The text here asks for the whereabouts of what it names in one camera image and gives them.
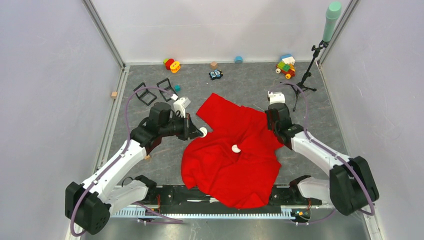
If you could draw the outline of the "round dark brooch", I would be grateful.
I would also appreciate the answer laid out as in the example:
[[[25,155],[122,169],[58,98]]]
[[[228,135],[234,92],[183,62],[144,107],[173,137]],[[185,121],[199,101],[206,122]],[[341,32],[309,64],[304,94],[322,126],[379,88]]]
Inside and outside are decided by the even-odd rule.
[[[201,133],[201,136],[200,136],[201,138],[204,138],[208,134],[208,130],[206,127],[200,127],[199,131]]]

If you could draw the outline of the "round orange brooch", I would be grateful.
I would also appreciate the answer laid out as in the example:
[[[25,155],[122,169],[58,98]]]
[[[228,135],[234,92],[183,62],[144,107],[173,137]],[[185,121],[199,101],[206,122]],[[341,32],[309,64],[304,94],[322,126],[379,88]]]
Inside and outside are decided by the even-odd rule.
[[[240,152],[241,152],[241,149],[238,147],[238,145],[237,145],[237,144],[232,145],[232,146],[231,146],[231,150],[232,150],[234,153],[236,153],[236,154],[238,154],[238,153],[240,153]]]

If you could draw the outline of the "red t-shirt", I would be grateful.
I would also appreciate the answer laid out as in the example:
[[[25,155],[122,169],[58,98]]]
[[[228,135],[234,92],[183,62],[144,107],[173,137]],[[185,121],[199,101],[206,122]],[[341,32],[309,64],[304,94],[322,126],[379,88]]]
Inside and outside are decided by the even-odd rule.
[[[239,106],[211,94],[197,116],[212,129],[194,139],[184,150],[181,177],[187,188],[197,187],[227,207],[259,208],[269,202],[281,164],[281,148],[267,117],[250,107]],[[240,153],[234,153],[237,145]]]

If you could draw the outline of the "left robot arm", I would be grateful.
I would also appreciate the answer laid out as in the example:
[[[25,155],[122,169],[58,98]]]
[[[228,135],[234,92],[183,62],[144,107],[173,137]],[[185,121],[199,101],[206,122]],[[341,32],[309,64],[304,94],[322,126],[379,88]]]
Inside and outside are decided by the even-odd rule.
[[[116,189],[118,182],[137,163],[144,160],[164,137],[176,136],[187,141],[205,137],[204,127],[197,128],[186,111],[191,101],[187,97],[155,103],[137,127],[130,131],[120,149],[105,165],[82,183],[71,182],[65,189],[65,216],[70,219],[74,236],[74,225],[83,233],[95,235],[108,223],[113,214],[138,201],[153,203],[157,190],[146,180],[132,180],[128,185]]]

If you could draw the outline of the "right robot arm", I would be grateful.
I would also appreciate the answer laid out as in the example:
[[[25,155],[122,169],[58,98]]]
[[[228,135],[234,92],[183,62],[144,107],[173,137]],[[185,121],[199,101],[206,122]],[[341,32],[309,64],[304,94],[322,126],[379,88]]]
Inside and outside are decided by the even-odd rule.
[[[291,182],[289,199],[302,204],[308,198],[330,203],[348,216],[362,213],[369,206],[374,215],[374,202],[380,198],[369,163],[361,156],[350,157],[317,140],[303,126],[294,124],[285,103],[275,102],[265,111],[268,129],[288,149],[303,155],[328,176],[327,180],[304,175]]]

